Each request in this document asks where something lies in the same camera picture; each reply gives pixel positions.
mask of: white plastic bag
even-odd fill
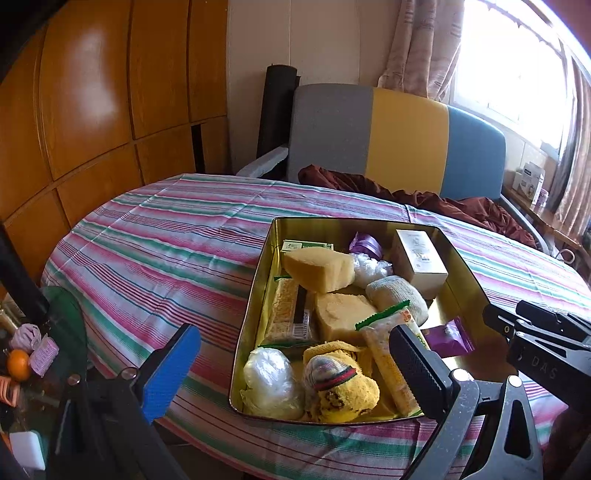
[[[392,264],[370,258],[366,254],[349,254],[353,257],[355,280],[353,285],[365,288],[371,282],[392,275]]]
[[[242,401],[253,415],[297,420],[304,414],[304,392],[295,381],[290,361],[274,348],[254,349],[244,365],[248,388]]]

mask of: metal tray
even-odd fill
[[[230,407],[235,412],[253,420],[295,425],[323,425],[306,421],[269,419],[243,412],[240,390],[244,390],[246,384],[242,369],[250,352],[262,341],[267,327],[269,310],[274,296],[275,282],[273,277],[281,274],[280,249],[283,240],[333,243],[335,250],[348,252],[349,242],[355,232],[363,232],[373,236],[386,249],[384,257],[388,259],[389,248],[396,229],[426,231],[446,266],[448,272],[446,283],[430,305],[428,321],[421,328],[443,325],[454,317],[460,316],[475,345],[475,351],[470,355],[446,358],[444,362],[447,366],[451,369],[464,368],[478,380],[503,381],[508,375],[517,373],[515,368],[505,361],[507,344],[503,337],[488,328],[482,320],[482,310],[489,303],[486,294],[463,258],[440,229],[428,225],[388,222],[387,220],[275,218],[271,223],[261,257],[256,266],[234,356],[232,381],[228,397]],[[299,362],[297,359],[295,361],[293,358],[290,359],[294,370],[298,372],[301,368],[301,358]],[[375,372],[377,372],[377,368],[374,368],[374,379],[378,382],[382,392],[378,406],[372,412],[343,425],[366,425],[405,419],[392,414],[392,403],[391,399],[389,399],[388,390],[385,388],[383,380],[380,379],[379,375],[375,375]]]

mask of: tablecloth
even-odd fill
[[[435,225],[488,297],[591,317],[591,294],[570,267],[496,233],[360,194],[240,177],[184,174],[105,203],[59,242],[44,284],[78,299],[97,368],[141,365],[184,322],[202,350],[165,427],[261,478],[398,478],[433,431],[412,419],[366,427],[293,427],[245,421],[228,406],[233,354],[269,225],[278,216],[336,216]],[[564,404],[525,379],[539,441]],[[480,427],[475,420],[449,478],[458,478]]]

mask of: orange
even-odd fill
[[[23,350],[13,350],[10,352],[6,367],[8,368],[8,373],[12,379],[17,382],[26,382],[31,376],[29,356]]]

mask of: purple snack package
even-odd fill
[[[349,244],[350,254],[366,254],[369,258],[382,259],[382,247],[378,241],[367,233],[357,232]]]
[[[474,345],[464,330],[460,317],[449,321],[446,325],[421,330],[429,348],[441,358],[467,355],[474,351]]]

